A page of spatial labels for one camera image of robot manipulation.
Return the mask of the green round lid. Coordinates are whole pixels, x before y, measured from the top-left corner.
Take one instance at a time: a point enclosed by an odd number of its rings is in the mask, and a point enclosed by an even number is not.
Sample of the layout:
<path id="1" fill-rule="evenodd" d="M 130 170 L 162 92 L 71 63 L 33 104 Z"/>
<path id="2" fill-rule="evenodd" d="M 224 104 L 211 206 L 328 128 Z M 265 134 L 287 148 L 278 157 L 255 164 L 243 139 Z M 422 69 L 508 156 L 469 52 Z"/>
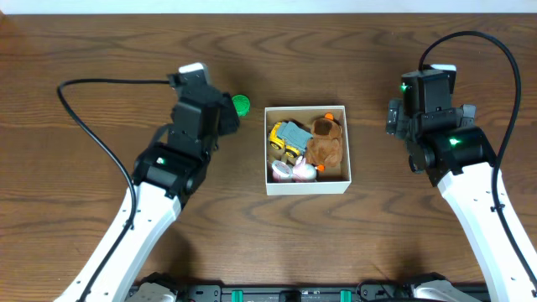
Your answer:
<path id="1" fill-rule="evenodd" d="M 232 103 L 239 117 L 245 117 L 250 111 L 251 103 L 247 96 L 239 94 L 232 97 Z"/>

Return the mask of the grey yellow toy truck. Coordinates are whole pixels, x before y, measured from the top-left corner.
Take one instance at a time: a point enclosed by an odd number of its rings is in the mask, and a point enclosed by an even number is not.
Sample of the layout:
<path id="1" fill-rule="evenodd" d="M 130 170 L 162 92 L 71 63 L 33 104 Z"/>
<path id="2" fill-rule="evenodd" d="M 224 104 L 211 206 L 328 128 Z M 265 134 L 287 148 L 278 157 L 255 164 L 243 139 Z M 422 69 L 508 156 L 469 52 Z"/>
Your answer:
<path id="1" fill-rule="evenodd" d="M 312 134 L 300 128 L 294 122 L 277 122 L 268 135 L 269 145 L 276 150 L 284 150 L 290 158 L 305 154 L 307 143 Z"/>

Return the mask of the small white rattle drum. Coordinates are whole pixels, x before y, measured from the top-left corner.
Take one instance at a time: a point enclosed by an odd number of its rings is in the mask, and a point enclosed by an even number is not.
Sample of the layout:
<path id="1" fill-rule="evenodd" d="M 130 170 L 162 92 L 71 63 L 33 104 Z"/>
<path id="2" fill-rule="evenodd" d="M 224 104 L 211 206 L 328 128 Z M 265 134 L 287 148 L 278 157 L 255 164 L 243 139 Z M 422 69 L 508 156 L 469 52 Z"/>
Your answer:
<path id="1" fill-rule="evenodd" d="M 270 165 L 273 182 L 290 183 L 293 181 L 293 169 L 281 160 L 274 160 Z"/>

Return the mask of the brown plush toy with carrot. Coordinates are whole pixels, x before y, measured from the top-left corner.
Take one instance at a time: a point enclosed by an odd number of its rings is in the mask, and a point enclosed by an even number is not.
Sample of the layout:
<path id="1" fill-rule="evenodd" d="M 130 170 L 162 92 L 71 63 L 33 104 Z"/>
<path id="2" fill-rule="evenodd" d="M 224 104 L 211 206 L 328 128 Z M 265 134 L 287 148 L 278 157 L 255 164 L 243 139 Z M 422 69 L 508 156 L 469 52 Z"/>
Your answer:
<path id="1" fill-rule="evenodd" d="M 307 142 L 305 159 L 308 164 L 335 168 L 342 161 L 342 127 L 333 114 L 328 112 L 317 118 L 310 131 L 312 139 Z"/>

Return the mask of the pink white duck toy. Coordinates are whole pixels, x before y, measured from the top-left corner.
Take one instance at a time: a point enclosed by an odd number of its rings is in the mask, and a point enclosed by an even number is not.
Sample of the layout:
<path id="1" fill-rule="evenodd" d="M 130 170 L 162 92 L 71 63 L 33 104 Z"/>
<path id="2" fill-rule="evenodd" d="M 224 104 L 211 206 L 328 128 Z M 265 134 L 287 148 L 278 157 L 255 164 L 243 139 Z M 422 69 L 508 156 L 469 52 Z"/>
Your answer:
<path id="1" fill-rule="evenodd" d="M 292 168 L 292 180 L 300 183 L 316 182 L 318 173 L 324 172 L 325 169 L 324 165 L 308 164 L 306 159 L 300 156 Z"/>

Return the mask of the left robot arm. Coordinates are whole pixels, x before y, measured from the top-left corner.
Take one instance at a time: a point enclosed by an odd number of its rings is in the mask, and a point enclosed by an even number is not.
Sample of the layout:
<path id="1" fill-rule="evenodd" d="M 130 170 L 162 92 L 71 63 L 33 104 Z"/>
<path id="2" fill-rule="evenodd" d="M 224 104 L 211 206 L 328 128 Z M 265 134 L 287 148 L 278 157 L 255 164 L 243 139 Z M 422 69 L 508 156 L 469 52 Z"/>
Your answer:
<path id="1" fill-rule="evenodd" d="M 123 301 L 156 242 L 206 177 L 216 141 L 235 133 L 228 94 L 179 101 L 180 118 L 159 128 L 138 156 L 122 207 L 60 301 Z"/>

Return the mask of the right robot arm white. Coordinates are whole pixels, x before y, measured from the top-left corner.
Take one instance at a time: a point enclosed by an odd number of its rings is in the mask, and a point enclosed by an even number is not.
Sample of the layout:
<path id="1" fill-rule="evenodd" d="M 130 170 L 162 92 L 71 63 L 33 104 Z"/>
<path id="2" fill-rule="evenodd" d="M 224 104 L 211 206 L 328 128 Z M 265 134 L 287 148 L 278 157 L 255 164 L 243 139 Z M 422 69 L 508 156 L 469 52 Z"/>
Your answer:
<path id="1" fill-rule="evenodd" d="M 475 108 L 407 114 L 393 100 L 386 129 L 404 140 L 409 166 L 425 172 L 461 223 L 493 301 L 536 299 L 536 251 L 508 198 L 498 159 Z"/>

